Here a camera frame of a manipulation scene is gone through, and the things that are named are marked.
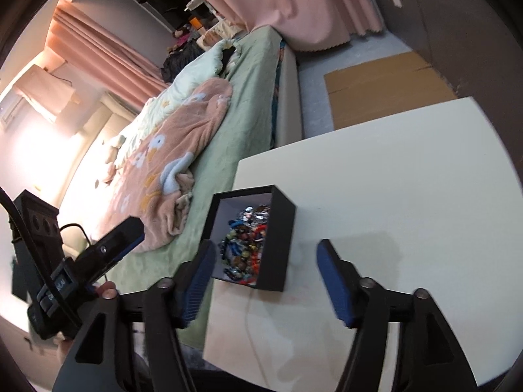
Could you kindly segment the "pink window curtain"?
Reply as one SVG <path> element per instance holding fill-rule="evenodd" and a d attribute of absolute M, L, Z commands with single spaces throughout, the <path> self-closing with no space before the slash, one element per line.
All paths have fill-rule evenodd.
<path fill-rule="evenodd" d="M 137 109 L 167 88 L 158 66 L 65 0 L 54 10 L 46 46 Z"/>

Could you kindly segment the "black jewelry box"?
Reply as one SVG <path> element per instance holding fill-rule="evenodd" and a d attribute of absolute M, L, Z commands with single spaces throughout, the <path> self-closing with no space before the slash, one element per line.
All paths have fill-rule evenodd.
<path fill-rule="evenodd" d="M 229 232 L 229 220 L 235 219 L 244 208 L 260 204 L 270 206 L 268 232 L 264 242 L 258 281 L 255 286 L 246 287 L 281 292 L 285 288 L 296 205 L 277 186 L 243 188 L 215 194 L 200 239 L 202 242 L 209 241 L 214 244 L 216 257 L 213 277 L 237 284 L 227 280 L 223 274 L 219 243 Z"/>

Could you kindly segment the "brown cardboard sheet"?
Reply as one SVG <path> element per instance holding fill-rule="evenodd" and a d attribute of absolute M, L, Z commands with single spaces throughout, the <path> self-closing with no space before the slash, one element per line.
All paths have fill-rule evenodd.
<path fill-rule="evenodd" d="M 457 98 L 426 60 L 410 51 L 325 75 L 336 129 Z"/>

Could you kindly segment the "pile of mixed jewelry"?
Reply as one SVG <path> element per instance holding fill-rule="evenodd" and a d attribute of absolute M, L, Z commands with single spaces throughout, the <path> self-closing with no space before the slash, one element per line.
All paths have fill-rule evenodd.
<path fill-rule="evenodd" d="M 223 274 L 240 285 L 255 286 L 261 270 L 270 206 L 248 206 L 233 220 L 219 243 Z"/>

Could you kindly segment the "pink floor curtain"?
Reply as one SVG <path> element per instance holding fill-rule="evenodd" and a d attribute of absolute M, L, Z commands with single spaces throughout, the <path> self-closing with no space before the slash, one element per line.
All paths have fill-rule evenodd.
<path fill-rule="evenodd" d="M 254 31 L 273 27 L 295 51 L 323 51 L 352 35 L 380 33 L 374 0 L 207 0 L 227 20 Z"/>

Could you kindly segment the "peach floral blanket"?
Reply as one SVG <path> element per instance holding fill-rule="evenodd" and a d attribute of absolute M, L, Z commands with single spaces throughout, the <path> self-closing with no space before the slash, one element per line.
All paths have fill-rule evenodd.
<path fill-rule="evenodd" d="M 128 217 L 143 223 L 144 239 L 137 252 L 157 250 L 180 236 L 195 182 L 189 167 L 222 124 L 232 92 L 222 78 L 203 82 L 121 166 L 112 169 L 97 239 Z"/>

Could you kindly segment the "bed with green sheet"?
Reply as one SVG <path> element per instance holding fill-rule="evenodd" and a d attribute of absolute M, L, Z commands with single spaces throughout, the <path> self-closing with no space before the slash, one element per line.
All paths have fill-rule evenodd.
<path fill-rule="evenodd" d="M 173 272 L 197 249 L 212 196 L 231 189 L 238 163 L 271 149 L 272 103 L 283 87 L 285 40 L 263 26 L 239 41 L 241 55 L 226 78 L 233 88 L 222 124 L 209 145 L 192 163 L 195 176 L 191 205 L 184 230 L 166 245 L 132 253 L 109 273 L 123 292 L 142 290 L 162 275 Z"/>

